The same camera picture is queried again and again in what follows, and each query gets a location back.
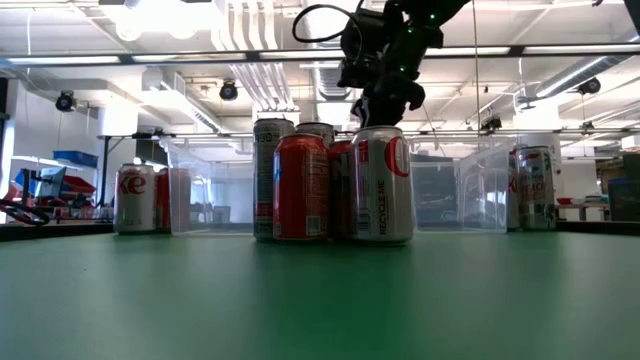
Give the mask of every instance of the table surface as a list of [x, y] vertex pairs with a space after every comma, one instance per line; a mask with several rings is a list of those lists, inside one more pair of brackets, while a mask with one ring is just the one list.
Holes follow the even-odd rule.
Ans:
[[638, 359], [640, 238], [0, 244], [0, 359]]

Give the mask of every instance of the ceiling pipe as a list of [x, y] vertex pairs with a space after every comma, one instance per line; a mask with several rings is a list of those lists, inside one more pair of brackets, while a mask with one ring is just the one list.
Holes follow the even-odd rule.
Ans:
[[[236, 46], [239, 50], [249, 50], [247, 46], [247, 42], [244, 37], [244, 26], [243, 26], [243, 17], [244, 10], [242, 7], [241, 0], [230, 0], [233, 6], [233, 41], [236, 43]], [[256, 64], [245, 64], [241, 67], [242, 71], [247, 71], [245, 76], [247, 76], [251, 81], [255, 80], [257, 85], [258, 94], [262, 96], [262, 98], [267, 102], [268, 109], [276, 109], [276, 102], [271, 98], [269, 94], [269, 88], [267, 83], [264, 81], [262, 74], [258, 70]]]
[[[636, 42], [638, 38], [638, 34], [634, 31], [633, 35], [627, 35], [620, 40]], [[571, 90], [630, 58], [632, 58], [631, 55], [584, 58], [538, 85], [536, 98], [553, 97]]]
[[[219, 32], [217, 34], [214, 34], [214, 31], [211, 32], [211, 42], [216, 47], [216, 49], [218, 49], [218, 46], [222, 45], [222, 48], [219, 49], [221, 51], [236, 50], [235, 44], [233, 43], [233, 40], [231, 40], [231, 32], [229, 30], [229, 16], [229, 3], [225, 2], [224, 9], [222, 11]], [[267, 102], [258, 95], [257, 85], [252, 81], [250, 76], [246, 75], [247, 72], [246, 69], [244, 69], [243, 65], [230, 64], [229, 68], [233, 72], [233, 75], [236, 77], [236, 79], [242, 82], [251, 99], [253, 99], [253, 101], [255, 101], [262, 109], [268, 109], [269, 104], [267, 104]]]
[[[260, 13], [258, 12], [258, 2], [256, 0], [248, 0], [247, 5], [249, 7], [249, 41], [251, 42], [251, 46], [253, 46], [254, 50], [264, 50], [262, 39], [260, 39]], [[265, 32], [268, 28], [269, 24], [265, 21]], [[262, 68], [267, 74], [269, 82], [271, 82], [273, 92], [276, 94], [276, 98], [278, 99], [277, 105], [279, 107], [287, 106], [282, 89], [278, 86], [278, 81], [276, 80], [275, 68], [272, 67], [271, 64], [262, 64]], [[273, 93], [271, 93], [269, 87], [267, 87], [267, 92], [269, 93], [269, 96], [272, 97]]]
[[[278, 43], [276, 42], [276, 25], [273, 0], [264, 0], [262, 6], [264, 7], [264, 39], [269, 50], [276, 50], [278, 49]], [[293, 102], [291, 89], [289, 88], [289, 84], [287, 83], [287, 77], [285, 76], [282, 63], [272, 63], [271, 66], [275, 71], [275, 80], [279, 84], [279, 88], [281, 89], [282, 94], [285, 98], [287, 107], [291, 110], [294, 110], [296, 108], [296, 104]]]

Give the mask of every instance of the clear plastic bin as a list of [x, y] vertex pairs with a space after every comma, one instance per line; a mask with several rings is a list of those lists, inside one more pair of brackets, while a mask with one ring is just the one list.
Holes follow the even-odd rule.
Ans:
[[[238, 151], [247, 141], [211, 135], [194, 146], [163, 140], [171, 206], [178, 209], [172, 213], [174, 235], [252, 232], [253, 164], [249, 152]], [[461, 158], [412, 155], [417, 231], [506, 232], [512, 147], [504, 139], [484, 138]]]

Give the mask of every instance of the black wire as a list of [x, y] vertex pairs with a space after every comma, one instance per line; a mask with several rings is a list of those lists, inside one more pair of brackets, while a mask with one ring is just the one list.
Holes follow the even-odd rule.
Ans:
[[[363, 1], [364, 0], [360, 0], [360, 3], [358, 4], [358, 8], [360, 7], [360, 5], [362, 5]], [[314, 43], [319, 43], [319, 42], [331, 41], [331, 40], [333, 40], [333, 39], [335, 39], [335, 38], [337, 38], [337, 37], [342, 35], [344, 30], [342, 30], [342, 31], [340, 31], [338, 33], [335, 33], [333, 35], [323, 37], [323, 38], [307, 39], [307, 38], [301, 38], [301, 37], [298, 36], [298, 23], [300, 22], [300, 20], [302, 20], [302, 18], [304, 18], [308, 13], [312, 12], [313, 10], [318, 10], [318, 9], [336, 10], [336, 11], [339, 11], [339, 12], [345, 14], [346, 16], [348, 16], [349, 19], [353, 20], [353, 24], [356, 27], [356, 29], [358, 30], [358, 34], [360, 35], [360, 47], [362, 48], [362, 42], [364, 40], [362, 38], [362, 32], [360, 31], [360, 26], [358, 24], [358, 19], [356, 19], [356, 17], [352, 13], [350, 13], [350, 12], [340, 8], [340, 7], [337, 7], [335, 5], [329, 5], [329, 4], [311, 5], [308, 8], [302, 10], [300, 12], [300, 14], [298, 14], [298, 16], [296, 16], [295, 20], [293, 20], [293, 28], [292, 28], [293, 38], [296, 41], [304, 43], [304, 44], [314, 44]]]

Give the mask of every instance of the fluorescent light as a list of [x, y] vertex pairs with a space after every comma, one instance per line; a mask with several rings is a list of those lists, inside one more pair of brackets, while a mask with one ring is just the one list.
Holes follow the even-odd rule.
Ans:
[[343, 58], [342, 50], [304, 50], [304, 51], [277, 51], [263, 52], [260, 54], [263, 59], [335, 59]]
[[[508, 46], [495, 46], [495, 47], [479, 47], [478, 55], [505, 55], [509, 52]], [[427, 49], [427, 57], [438, 56], [464, 56], [475, 55], [476, 49], [474, 47], [460, 47], [460, 48], [430, 48]]]
[[190, 61], [238, 61], [244, 60], [243, 52], [235, 53], [178, 53], [178, 54], [151, 54], [151, 55], [134, 55], [131, 57], [133, 61], [139, 63], [158, 63], [158, 62], [190, 62]]
[[77, 65], [77, 64], [117, 64], [117, 56], [60, 56], [60, 57], [19, 57], [8, 58], [14, 65]]
[[563, 77], [562, 79], [558, 80], [555, 84], [549, 86], [548, 88], [540, 91], [539, 93], [536, 94], [537, 97], [545, 97], [549, 94], [551, 94], [552, 91], [554, 91], [555, 89], [559, 88], [560, 86], [564, 85], [567, 81], [569, 81], [570, 79], [573, 79], [574, 76], [576, 76], [577, 74], [590, 69], [591, 67], [599, 64], [602, 60], [604, 60], [606, 58], [606, 56], [601, 56], [595, 60], [593, 60], [592, 62], [588, 63], [587, 65], [581, 67], [580, 69], [572, 72], [571, 74]]
[[300, 64], [300, 69], [337, 69], [339, 67], [339, 62], [316, 62], [313, 64]]
[[611, 44], [611, 45], [562, 45], [562, 46], [527, 46], [523, 54], [526, 55], [548, 55], [558, 52], [566, 54], [581, 53], [607, 53], [607, 52], [634, 52], [640, 51], [640, 44]]

